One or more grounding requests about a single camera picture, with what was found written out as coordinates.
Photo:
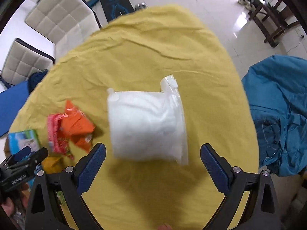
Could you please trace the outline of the person's left hand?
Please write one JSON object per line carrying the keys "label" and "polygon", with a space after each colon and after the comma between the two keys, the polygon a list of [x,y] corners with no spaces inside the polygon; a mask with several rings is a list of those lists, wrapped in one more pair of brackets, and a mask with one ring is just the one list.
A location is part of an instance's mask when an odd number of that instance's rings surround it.
{"label": "person's left hand", "polygon": [[[28,197],[26,197],[24,194],[21,194],[21,202],[23,207],[26,209],[28,206]],[[2,208],[7,214],[8,217],[10,217],[12,214],[14,214],[15,211],[15,205],[13,201],[7,197],[6,201],[2,203]]]}

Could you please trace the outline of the person's right hand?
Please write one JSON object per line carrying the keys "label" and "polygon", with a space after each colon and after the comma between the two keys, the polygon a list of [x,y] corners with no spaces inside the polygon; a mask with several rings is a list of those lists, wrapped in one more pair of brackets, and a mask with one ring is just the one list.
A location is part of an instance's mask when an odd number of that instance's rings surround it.
{"label": "person's right hand", "polygon": [[172,230],[173,228],[169,224],[160,225],[157,230]]}

